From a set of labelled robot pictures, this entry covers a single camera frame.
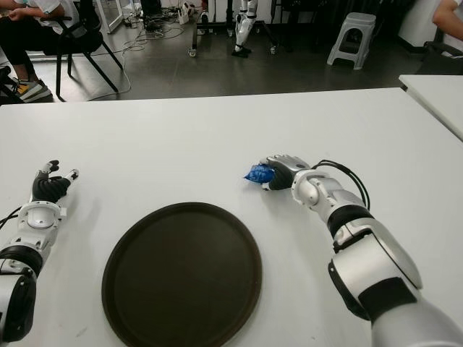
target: stool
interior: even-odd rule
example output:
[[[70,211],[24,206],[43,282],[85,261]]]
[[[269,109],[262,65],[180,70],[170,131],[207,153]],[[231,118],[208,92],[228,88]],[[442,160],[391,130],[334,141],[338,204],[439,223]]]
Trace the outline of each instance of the stool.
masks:
[[[347,15],[346,20],[342,23],[341,31],[338,39],[331,49],[330,56],[326,62],[328,65],[333,65],[334,59],[341,58],[352,60],[354,62],[354,70],[363,68],[363,63],[367,58],[371,35],[375,28],[376,16],[373,14],[351,12]],[[347,53],[340,51],[340,47],[345,42],[347,34],[352,29],[358,29],[362,32],[362,40],[357,53]]]

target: table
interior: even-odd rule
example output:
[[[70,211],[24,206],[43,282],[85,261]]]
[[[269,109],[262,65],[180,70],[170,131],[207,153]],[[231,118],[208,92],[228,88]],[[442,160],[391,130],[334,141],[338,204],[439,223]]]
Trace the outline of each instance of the table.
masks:
[[[463,76],[407,74],[399,79],[407,93],[463,141]]]
[[[399,88],[2,106],[0,128],[2,215],[27,201],[47,160],[81,173],[61,201],[69,217],[38,279],[33,329],[12,346],[123,346],[101,305],[108,256],[143,216],[186,201],[235,214],[260,248],[260,301],[228,347],[369,346],[369,324],[328,276],[332,240],[318,216],[242,178],[276,153],[354,170],[372,214],[417,263],[424,295],[463,327],[463,143]]]

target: blue plastic bag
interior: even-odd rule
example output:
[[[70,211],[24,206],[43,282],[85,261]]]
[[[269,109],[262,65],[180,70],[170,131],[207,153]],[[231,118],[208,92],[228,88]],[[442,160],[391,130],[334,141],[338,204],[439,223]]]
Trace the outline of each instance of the blue plastic bag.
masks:
[[[245,179],[255,183],[268,183],[275,176],[275,171],[266,164],[253,165]]]

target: humanoid robot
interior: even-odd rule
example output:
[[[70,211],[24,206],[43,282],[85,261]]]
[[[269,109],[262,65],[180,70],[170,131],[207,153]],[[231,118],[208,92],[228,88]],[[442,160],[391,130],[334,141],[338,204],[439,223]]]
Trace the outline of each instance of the humanoid robot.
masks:
[[[257,10],[258,0],[241,0],[241,7],[236,18],[237,25],[235,27],[237,42],[231,53],[232,56],[247,58],[252,52],[250,49],[245,48],[245,43],[257,18]]]

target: robotic arm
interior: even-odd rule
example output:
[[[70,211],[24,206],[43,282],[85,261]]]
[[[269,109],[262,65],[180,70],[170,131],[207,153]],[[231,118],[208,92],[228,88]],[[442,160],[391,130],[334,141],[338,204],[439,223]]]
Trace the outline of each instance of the robotic arm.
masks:
[[[56,203],[79,176],[71,170],[65,177],[49,178],[58,164],[51,160],[38,171],[30,201],[18,213],[18,232],[0,247],[1,345],[21,340],[32,327],[37,277],[66,217],[66,209]]]
[[[328,273],[347,308],[371,321],[373,346],[463,347],[463,332],[421,296],[413,260],[361,199],[298,157],[275,155],[262,163],[275,171],[264,189],[291,188],[328,226],[335,251]]]

